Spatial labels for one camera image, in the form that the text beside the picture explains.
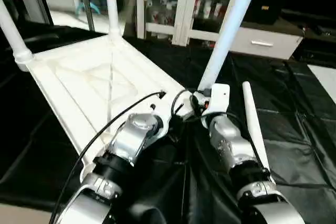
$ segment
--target glass cabinet door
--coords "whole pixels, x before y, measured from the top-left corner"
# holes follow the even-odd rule
[[[190,39],[216,41],[234,0],[187,0],[180,44]]]
[[[218,33],[230,0],[195,0],[192,29]]]
[[[138,38],[179,43],[186,0],[137,0]]]

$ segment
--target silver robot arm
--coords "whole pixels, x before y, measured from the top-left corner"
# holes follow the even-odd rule
[[[229,87],[224,84],[214,84],[211,96],[196,94],[198,105],[205,108],[202,123],[209,130],[210,143],[232,180],[243,212],[242,223],[304,224],[300,214],[271,181],[269,170],[257,161],[250,141],[242,137],[226,115],[216,114],[226,112],[228,95]]]
[[[113,204],[129,182],[140,153],[157,140],[162,127],[157,115],[131,114],[105,153],[94,159],[96,167],[84,178],[56,223],[115,223]]]

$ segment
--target floor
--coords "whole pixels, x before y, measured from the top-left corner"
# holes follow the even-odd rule
[[[308,65],[331,99],[336,103],[336,69]]]
[[[64,12],[50,11],[50,13],[55,25],[67,25],[88,30],[88,24],[84,13],[80,14],[78,17]],[[125,28],[125,12],[121,12],[119,16],[120,29],[123,33]],[[105,16],[93,14],[93,20],[96,31],[108,33],[109,24],[108,19]],[[336,69],[318,66],[309,66],[309,68],[319,79],[332,100],[336,103],[336,90],[334,88],[336,82]],[[49,221],[50,213],[0,204],[0,216],[3,220],[2,222],[6,224],[45,224]]]
[[[124,33],[126,19],[128,16],[128,10],[123,10],[119,13],[119,28],[121,34]],[[57,10],[50,10],[51,17],[53,19],[54,25],[57,26],[71,26],[78,27],[85,30],[89,30],[88,20],[86,14],[81,12],[78,16],[74,13],[60,12]],[[92,19],[94,24],[94,30],[98,33],[109,33],[109,19],[105,15],[99,15],[92,13]]]
[[[0,204],[0,216],[3,224],[47,224],[50,215],[49,212]]]
[[[333,89],[333,84],[336,81],[336,70],[317,66],[309,67],[336,103],[336,91]],[[3,223],[6,224],[46,224],[50,218],[50,213],[0,204],[0,216],[3,221],[5,220]]]

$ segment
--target black plastic sheet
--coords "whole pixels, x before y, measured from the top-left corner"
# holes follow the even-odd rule
[[[179,48],[134,39],[129,42],[190,88],[197,87],[211,55],[210,50],[201,48]],[[230,85],[228,110],[242,120],[245,120],[241,85],[244,81],[251,83],[271,173],[279,190],[306,223],[336,223],[334,102],[305,64],[229,54],[217,82]],[[239,223],[240,211],[232,186],[208,142],[206,131],[201,125],[189,125],[180,141],[188,145],[180,160],[185,170],[182,172],[181,165],[173,169],[180,173],[171,174],[170,184],[175,178],[180,190],[170,192],[180,195],[179,199],[184,201],[170,201],[162,195],[162,202],[170,201],[169,209],[173,207],[181,215],[172,220],[163,207],[157,210],[160,218],[153,218],[151,223]],[[145,170],[148,163],[140,163],[137,170]],[[153,191],[150,188],[142,193],[148,192]],[[160,197],[161,191],[154,194]],[[160,202],[146,204],[159,206]],[[145,217],[149,215],[145,210],[142,213]]]
[[[36,27],[23,32],[33,52],[99,36],[69,27]],[[50,38],[36,37],[43,34]],[[197,88],[211,55],[203,48],[127,40],[189,88]],[[5,49],[7,58],[0,62],[2,117],[9,119],[2,129],[6,149],[0,150],[0,200],[51,210],[76,152],[33,79],[16,69],[10,54]],[[336,106],[309,68],[229,54],[217,81],[230,85],[229,111],[242,120],[241,84],[251,83],[279,190],[306,223],[336,223]],[[171,123],[175,130],[141,155],[132,183],[116,206],[120,223],[240,223],[232,185],[207,131],[197,122]],[[65,200],[78,186],[79,171]]]

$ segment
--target white cabinet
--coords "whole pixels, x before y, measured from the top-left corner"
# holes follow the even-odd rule
[[[187,0],[184,12],[181,46],[189,39],[218,39],[234,0]]]
[[[216,41],[234,0],[137,0],[138,38],[157,36],[185,46]]]
[[[230,51],[289,59],[303,37],[241,27]]]
[[[178,44],[186,0],[136,0],[137,34],[145,38],[147,33],[171,37]]]

